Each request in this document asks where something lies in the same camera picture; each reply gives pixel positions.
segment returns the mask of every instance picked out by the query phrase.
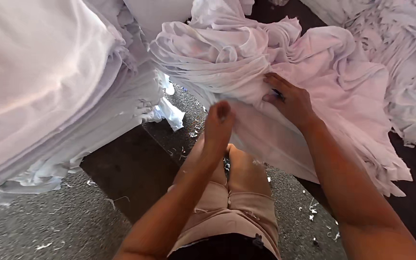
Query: black shirt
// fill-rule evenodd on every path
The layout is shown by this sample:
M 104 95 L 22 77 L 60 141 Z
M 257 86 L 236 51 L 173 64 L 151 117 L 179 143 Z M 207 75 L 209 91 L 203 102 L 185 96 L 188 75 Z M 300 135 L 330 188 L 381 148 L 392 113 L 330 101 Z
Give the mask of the black shirt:
M 197 240 L 171 253 L 168 260 L 277 260 L 267 249 L 262 237 L 248 237 L 239 233 L 219 234 Z

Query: white fabric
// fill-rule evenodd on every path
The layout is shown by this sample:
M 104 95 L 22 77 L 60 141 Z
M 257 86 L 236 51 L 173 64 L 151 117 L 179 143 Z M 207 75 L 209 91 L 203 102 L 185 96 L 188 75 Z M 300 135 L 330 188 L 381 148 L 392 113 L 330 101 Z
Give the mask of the white fabric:
M 101 5 L 98 7 L 89 6 L 95 12 Z M 119 23 L 117 29 L 129 33 L 123 43 L 129 53 L 111 53 L 96 86 L 105 94 L 91 109 L 51 138 L 36 143 L 24 156 L 0 166 L 0 205 L 10 204 L 20 194 L 60 188 L 67 172 L 81 170 L 79 164 L 84 156 L 153 118 L 152 110 L 163 96 L 162 82 L 129 10 L 125 7 L 113 10 Z M 107 14 L 97 13 L 103 24 L 109 26 Z
M 301 1 L 327 24 L 350 30 L 369 60 L 388 68 L 385 109 L 404 142 L 416 144 L 416 0 Z
M 302 134 L 261 100 L 269 91 L 263 74 L 274 71 L 309 91 L 316 113 L 380 192 L 405 196 L 391 183 L 412 178 L 387 135 L 388 72 L 368 62 L 349 31 L 320 27 L 300 38 L 297 19 L 261 24 L 244 17 L 239 0 L 195 0 L 189 24 L 164 23 L 150 45 L 153 59 L 205 106 L 234 99 L 233 140 L 242 149 L 318 183 Z
M 132 15 L 142 28 L 148 41 L 152 41 L 161 32 L 164 22 L 190 19 L 190 10 L 194 0 L 124 0 Z M 241 0 L 246 15 L 251 14 L 254 0 Z
M 107 57 L 120 44 L 119 33 L 80 0 L 0 0 L 0 166 L 98 102 Z
M 153 110 L 153 118 L 149 122 L 160 122 L 166 119 L 173 131 L 177 131 L 184 127 L 182 125 L 182 119 L 185 112 L 182 112 L 177 107 L 173 106 L 165 97 L 162 97 L 158 105 Z

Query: forearm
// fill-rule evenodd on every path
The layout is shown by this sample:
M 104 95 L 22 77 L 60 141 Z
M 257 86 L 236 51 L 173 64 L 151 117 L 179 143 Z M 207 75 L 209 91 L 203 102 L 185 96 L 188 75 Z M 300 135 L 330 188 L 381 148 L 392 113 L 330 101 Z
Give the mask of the forearm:
M 301 132 L 338 221 L 355 226 L 403 227 L 368 175 L 344 155 L 323 121 L 319 120 Z
M 136 222 L 119 254 L 165 258 L 193 213 L 218 162 L 201 156 L 200 166 L 183 178 Z

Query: crumpled fabric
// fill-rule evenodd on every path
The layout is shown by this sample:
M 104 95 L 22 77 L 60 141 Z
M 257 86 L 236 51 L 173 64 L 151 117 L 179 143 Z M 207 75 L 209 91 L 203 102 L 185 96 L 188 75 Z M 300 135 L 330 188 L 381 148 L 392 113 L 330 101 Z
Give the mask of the crumpled fabric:
M 390 144 L 385 115 L 388 71 L 369 62 L 351 33 L 319 27 L 300 37 L 297 19 L 261 24 L 238 0 L 195 0 L 189 25 L 168 22 L 151 42 L 158 68 L 206 107 L 229 98 L 232 141 L 259 160 L 318 183 L 299 130 L 271 104 L 263 74 L 276 72 L 309 91 L 313 109 L 385 196 L 405 196 L 391 181 L 412 180 Z
M 324 22 L 350 30 L 369 60 L 387 67 L 385 110 L 405 144 L 415 145 L 416 0 L 301 1 Z
M 173 106 L 170 101 L 165 97 L 162 97 L 158 105 L 153 110 L 153 117 L 149 122 L 161 122 L 166 119 L 168 124 L 171 126 L 173 131 L 177 131 L 184 127 L 182 125 L 182 119 L 184 118 L 185 112 L 182 112 L 179 108 Z
M 94 10 L 102 26 L 114 28 L 105 19 L 107 12 L 102 15 L 100 8 L 91 5 L 89 9 Z M 9 205 L 20 194 L 59 189 L 67 173 L 82 171 L 79 165 L 84 156 L 153 118 L 154 107 L 163 97 L 162 80 L 129 10 L 123 2 L 114 10 L 118 12 L 119 31 L 126 30 L 131 36 L 121 42 L 126 51 L 109 55 L 102 68 L 97 87 L 105 93 L 71 125 L 40 141 L 14 162 L 0 166 L 0 205 Z
M 146 39 L 152 41 L 161 32 L 161 24 L 169 21 L 185 22 L 190 19 L 194 0 L 124 0 L 131 14 L 141 25 Z M 250 15 L 255 0 L 241 0 L 245 15 Z

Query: person's left hand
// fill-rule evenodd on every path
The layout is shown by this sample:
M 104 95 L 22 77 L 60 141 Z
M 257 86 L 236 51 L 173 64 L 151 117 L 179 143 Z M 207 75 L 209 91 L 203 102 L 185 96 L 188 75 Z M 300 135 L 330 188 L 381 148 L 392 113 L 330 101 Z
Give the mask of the person's left hand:
M 225 100 L 211 106 L 205 120 L 203 153 L 216 163 L 221 160 L 231 138 L 235 114 Z

